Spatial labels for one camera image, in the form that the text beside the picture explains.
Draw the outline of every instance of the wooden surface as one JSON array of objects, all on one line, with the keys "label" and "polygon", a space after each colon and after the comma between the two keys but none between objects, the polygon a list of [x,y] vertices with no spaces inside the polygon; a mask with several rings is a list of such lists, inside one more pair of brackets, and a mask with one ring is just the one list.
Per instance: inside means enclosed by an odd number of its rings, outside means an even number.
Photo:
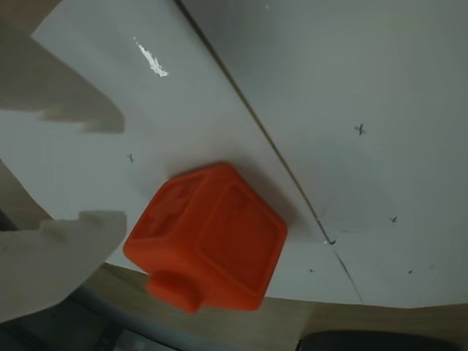
[{"label": "wooden surface", "polygon": [[[18,22],[28,23],[24,18],[19,18]],[[0,191],[0,208],[18,226],[34,228],[39,220],[48,217],[2,163]],[[468,341],[467,305],[386,309],[266,298],[257,312],[204,310],[187,316],[148,296],[143,289],[145,280],[146,276],[141,273],[103,265],[86,286],[133,315],[188,331],[196,337],[219,341],[237,350],[293,350],[301,335],[332,329],[400,331]]]}]

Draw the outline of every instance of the white surface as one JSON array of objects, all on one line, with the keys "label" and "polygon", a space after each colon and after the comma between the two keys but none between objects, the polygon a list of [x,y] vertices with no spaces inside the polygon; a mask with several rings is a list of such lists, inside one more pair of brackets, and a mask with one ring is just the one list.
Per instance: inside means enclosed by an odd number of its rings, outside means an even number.
[{"label": "white surface", "polygon": [[184,3],[363,302],[468,302],[468,1]]},{"label": "white surface", "polygon": [[[124,134],[96,135],[1,112],[0,157],[51,216],[122,210],[132,228],[171,175],[228,161],[289,225],[268,295],[359,302],[273,149],[172,1],[65,0],[34,38],[126,118]],[[169,75],[155,74],[137,43]],[[108,262],[136,269],[121,249]]]},{"label": "white surface", "polygon": [[51,307],[78,288],[125,236],[125,214],[89,211],[38,230],[0,232],[0,322]]}]

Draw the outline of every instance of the orange plastic block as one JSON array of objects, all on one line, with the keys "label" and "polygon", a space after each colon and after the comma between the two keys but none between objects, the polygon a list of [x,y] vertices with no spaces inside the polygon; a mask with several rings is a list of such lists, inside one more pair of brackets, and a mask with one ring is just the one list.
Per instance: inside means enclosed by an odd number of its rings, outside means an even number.
[{"label": "orange plastic block", "polygon": [[165,183],[124,253],[151,276],[147,291],[184,311],[255,310],[286,234],[286,224],[235,169],[220,164]]}]

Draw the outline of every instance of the white smudge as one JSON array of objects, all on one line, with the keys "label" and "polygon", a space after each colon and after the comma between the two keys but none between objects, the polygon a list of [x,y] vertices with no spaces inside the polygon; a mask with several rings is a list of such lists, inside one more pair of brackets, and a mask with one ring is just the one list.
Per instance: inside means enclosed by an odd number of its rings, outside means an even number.
[{"label": "white smudge", "polygon": [[137,38],[133,38],[135,40],[135,42],[137,43],[137,46],[139,47],[141,53],[143,54],[143,56],[145,56],[145,59],[148,61],[149,63],[149,67],[151,68],[151,70],[156,73],[158,76],[160,77],[166,77],[169,75],[169,72],[166,71],[162,66],[161,64],[159,64],[158,62],[158,59],[156,57],[153,56],[153,53],[149,50],[146,50],[138,41],[137,41]]}]

